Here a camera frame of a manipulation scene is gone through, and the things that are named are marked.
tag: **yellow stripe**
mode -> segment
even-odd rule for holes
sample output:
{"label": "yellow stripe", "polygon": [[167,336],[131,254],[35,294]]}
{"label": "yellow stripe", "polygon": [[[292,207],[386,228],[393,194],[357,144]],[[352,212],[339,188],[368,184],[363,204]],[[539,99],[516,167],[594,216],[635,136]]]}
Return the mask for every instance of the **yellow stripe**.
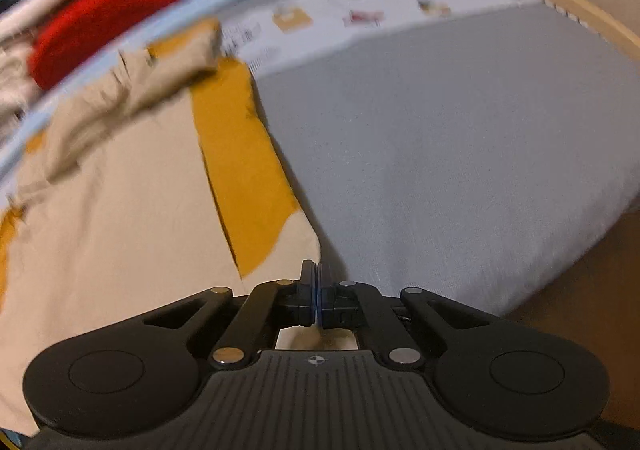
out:
{"label": "yellow stripe", "polygon": [[6,279],[9,268],[9,244],[15,237],[16,223],[22,218],[22,211],[9,209],[0,223],[0,307],[6,290]]}
{"label": "yellow stripe", "polygon": [[37,150],[39,150],[44,145],[45,135],[47,134],[47,130],[43,129],[39,133],[33,135],[27,141],[27,144],[24,147],[24,152],[26,154],[33,154]]}
{"label": "yellow stripe", "polygon": [[11,440],[0,430],[0,443],[3,443],[9,450],[20,450]]}
{"label": "yellow stripe", "polygon": [[[217,21],[155,44],[162,56]],[[271,139],[258,118],[247,66],[223,58],[218,68],[191,86],[193,121],[209,183],[238,271],[247,276],[265,260],[287,218],[300,209]]]}

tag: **pile of clothes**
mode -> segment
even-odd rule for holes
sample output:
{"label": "pile of clothes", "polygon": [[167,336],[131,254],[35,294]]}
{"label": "pile of clothes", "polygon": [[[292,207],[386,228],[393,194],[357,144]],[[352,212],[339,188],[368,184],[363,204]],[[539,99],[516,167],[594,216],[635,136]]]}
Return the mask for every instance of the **pile of clothes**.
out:
{"label": "pile of clothes", "polygon": [[0,145],[40,95],[177,0],[0,0]]}

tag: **black gripper base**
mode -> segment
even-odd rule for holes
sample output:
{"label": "black gripper base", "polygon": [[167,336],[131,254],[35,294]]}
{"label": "black gripper base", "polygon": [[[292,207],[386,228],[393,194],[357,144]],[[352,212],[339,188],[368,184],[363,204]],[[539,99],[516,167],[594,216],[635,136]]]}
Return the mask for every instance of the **black gripper base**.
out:
{"label": "black gripper base", "polygon": [[587,434],[540,443],[476,432],[416,372],[370,351],[263,351],[212,375],[183,413],[148,432],[83,440],[44,428],[28,450],[603,450]]}

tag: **red sweater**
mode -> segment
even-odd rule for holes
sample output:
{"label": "red sweater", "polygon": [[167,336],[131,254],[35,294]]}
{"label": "red sweater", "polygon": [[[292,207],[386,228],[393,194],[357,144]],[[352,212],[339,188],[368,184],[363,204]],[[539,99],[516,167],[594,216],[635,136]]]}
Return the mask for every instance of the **red sweater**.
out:
{"label": "red sweater", "polygon": [[177,0],[74,0],[44,27],[28,64],[44,90],[126,32]]}

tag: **bedding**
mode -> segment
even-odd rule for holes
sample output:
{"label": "bedding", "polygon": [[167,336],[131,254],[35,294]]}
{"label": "bedding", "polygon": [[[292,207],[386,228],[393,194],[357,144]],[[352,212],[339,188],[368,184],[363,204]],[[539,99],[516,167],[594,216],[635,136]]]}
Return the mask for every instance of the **bedding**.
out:
{"label": "bedding", "polygon": [[[43,331],[47,340],[25,326],[26,335],[5,335],[9,345],[31,336],[36,353],[74,330],[186,295],[192,284],[216,279],[243,292],[278,268],[294,277],[305,252],[319,257],[318,238],[322,260],[341,278],[387,294],[428,287],[503,313],[571,265],[638,194],[638,65],[553,2],[238,1],[186,0],[145,21],[55,88],[0,153],[10,168],[11,156],[53,115],[40,147],[33,142],[19,166],[16,203],[26,212],[14,209],[3,225],[10,242],[0,246],[10,249],[0,254],[8,268],[0,337],[11,331],[3,322],[22,329],[18,305],[50,272],[33,322],[53,325],[60,311],[79,311],[86,322],[63,317],[62,332]],[[406,11],[395,14],[400,7]],[[75,98],[86,107],[79,88],[102,84],[95,79],[110,68],[122,76],[135,59],[144,68],[148,56],[127,52],[213,12],[223,23],[222,48],[246,64],[220,59],[214,74],[154,96],[124,121],[112,116],[121,107],[98,101],[107,120],[100,114],[89,129],[63,120],[70,134],[52,135]],[[314,27],[328,40],[303,40]],[[168,41],[148,51],[163,58],[175,48]],[[71,98],[56,109],[63,96]],[[255,145],[269,149],[256,155]],[[65,214],[65,207],[80,210]],[[264,210],[277,219],[263,218]],[[151,211],[170,221],[158,225]],[[201,238],[188,242],[196,215],[215,240],[211,253],[200,253]],[[158,249],[169,243],[178,249]],[[124,256],[116,260],[114,251]],[[204,275],[206,265],[215,275]],[[30,277],[12,290],[22,273]],[[65,279],[76,290],[70,298],[58,285]],[[117,300],[98,307],[96,296],[110,293]],[[16,386],[28,357],[10,359],[0,423],[31,433]],[[11,412],[17,417],[5,417]]]}
{"label": "bedding", "polygon": [[5,448],[8,448],[9,450],[22,448],[25,444],[27,444],[28,439],[29,438],[15,432],[11,432],[10,430],[0,429],[0,443],[2,443]]}
{"label": "bedding", "polygon": [[10,430],[36,431],[21,376],[49,345],[207,287],[244,295],[319,260],[249,70],[216,58],[218,28],[205,21],[123,54],[60,105],[20,164],[0,231],[0,419]]}

